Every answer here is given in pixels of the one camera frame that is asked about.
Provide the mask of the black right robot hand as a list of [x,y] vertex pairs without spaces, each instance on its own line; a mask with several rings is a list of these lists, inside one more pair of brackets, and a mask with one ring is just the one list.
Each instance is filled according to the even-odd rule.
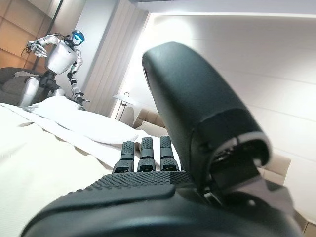
[[42,209],[24,237],[300,237],[289,190],[265,180],[270,141],[221,75],[168,42],[142,57],[168,135],[160,169],[149,138],[137,171],[131,142],[111,174]]

